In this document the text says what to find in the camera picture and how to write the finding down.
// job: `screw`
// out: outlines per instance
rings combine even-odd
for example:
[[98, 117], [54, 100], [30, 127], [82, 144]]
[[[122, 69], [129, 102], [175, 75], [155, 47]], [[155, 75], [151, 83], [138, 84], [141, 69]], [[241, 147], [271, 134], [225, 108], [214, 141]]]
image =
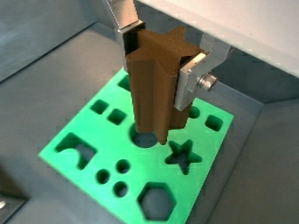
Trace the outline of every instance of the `screw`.
[[0, 201], [0, 209], [3, 209], [6, 207], [6, 202]]
[[198, 86], [205, 90], [207, 90], [209, 92], [214, 89], [217, 83], [218, 83], [218, 77], [214, 76], [211, 73], [206, 73], [198, 79]]

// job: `square hole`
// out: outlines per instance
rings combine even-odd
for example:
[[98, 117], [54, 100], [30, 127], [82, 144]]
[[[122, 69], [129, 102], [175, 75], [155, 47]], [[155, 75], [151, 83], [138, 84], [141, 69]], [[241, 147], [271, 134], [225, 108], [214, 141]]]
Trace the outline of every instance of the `square hole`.
[[115, 125], [119, 125], [125, 121], [126, 117], [127, 117], [127, 114], [122, 110], [115, 108], [107, 119]]
[[102, 115], [103, 112], [106, 111], [107, 107], [109, 107], [109, 104], [107, 104], [105, 101], [98, 100], [98, 101], [95, 102], [95, 104], [91, 106], [91, 109], [93, 109], [98, 114]]
[[215, 115], [210, 115], [209, 119], [206, 121], [206, 126], [215, 130], [219, 131], [221, 127], [222, 127], [223, 121], [215, 116]]
[[131, 87], [130, 87], [130, 79], [129, 75], [125, 77], [125, 79], [118, 83], [118, 85], [129, 92], [131, 92]]

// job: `circular hole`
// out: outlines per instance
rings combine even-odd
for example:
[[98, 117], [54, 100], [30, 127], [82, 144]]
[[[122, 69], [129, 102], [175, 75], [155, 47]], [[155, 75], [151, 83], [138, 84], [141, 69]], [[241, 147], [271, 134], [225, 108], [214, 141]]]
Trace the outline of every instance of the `circular hole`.
[[123, 198], [127, 195], [127, 184], [125, 182], [117, 182], [114, 186], [115, 194], [119, 198]]
[[121, 173], [127, 173], [130, 170], [130, 163], [127, 162], [127, 160], [122, 159], [117, 162], [117, 170]]
[[198, 118], [201, 116], [201, 113], [201, 110], [197, 107], [191, 106], [190, 118]]
[[109, 182], [110, 174], [107, 170], [98, 171], [98, 182], [103, 185]]
[[158, 139], [154, 133], [138, 133], [137, 125], [134, 124], [130, 130], [130, 137], [134, 144], [141, 148], [151, 148], [157, 145]]

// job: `green foam block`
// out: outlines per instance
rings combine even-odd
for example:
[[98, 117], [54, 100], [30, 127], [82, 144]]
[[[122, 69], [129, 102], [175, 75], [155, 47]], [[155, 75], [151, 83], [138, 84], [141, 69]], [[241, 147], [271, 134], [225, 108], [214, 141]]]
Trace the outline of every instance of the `green foam block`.
[[[125, 223], [182, 224], [231, 121], [230, 113], [197, 99], [186, 129], [170, 131], [166, 145], [139, 147], [129, 77], [121, 70], [39, 156]], [[150, 189], [170, 198], [165, 217], [143, 208]]]

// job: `metal bracket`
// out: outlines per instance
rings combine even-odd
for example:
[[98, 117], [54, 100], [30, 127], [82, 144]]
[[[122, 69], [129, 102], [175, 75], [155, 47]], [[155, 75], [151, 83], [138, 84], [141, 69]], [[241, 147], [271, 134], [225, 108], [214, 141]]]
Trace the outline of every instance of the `metal bracket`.
[[199, 88], [211, 91], [218, 78], [210, 73], [231, 55], [234, 48], [222, 40], [203, 33], [201, 48], [207, 54], [201, 53], [181, 69], [174, 106], [183, 111], [193, 103]]
[[16, 211], [20, 209], [26, 199], [4, 196], [0, 194], [0, 224], [7, 223]]
[[[134, 0], [102, 0], [109, 16], [117, 27], [117, 41], [123, 49], [123, 65], [127, 71], [126, 56], [138, 49], [137, 32], [146, 28], [139, 20]], [[199, 88], [211, 91], [218, 78], [210, 74], [231, 55], [233, 47], [207, 33], [201, 39], [201, 48], [207, 53], [197, 55], [179, 72], [174, 106], [183, 111], [193, 103]]]
[[127, 71], [126, 56], [138, 48], [137, 32], [146, 28], [139, 20], [134, 0], [102, 0], [115, 26], [117, 42], [123, 50], [123, 65]]

